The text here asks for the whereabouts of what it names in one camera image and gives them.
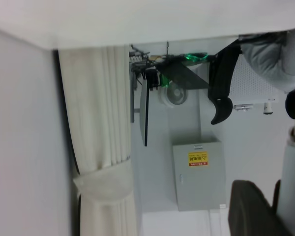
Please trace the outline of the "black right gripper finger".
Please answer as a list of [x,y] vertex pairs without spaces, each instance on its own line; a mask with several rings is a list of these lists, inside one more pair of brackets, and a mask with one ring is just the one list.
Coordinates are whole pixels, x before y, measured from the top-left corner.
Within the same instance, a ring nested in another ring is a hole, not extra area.
[[278,180],[270,205],[255,183],[235,180],[232,183],[228,214],[232,236],[290,236],[276,215],[281,181]]

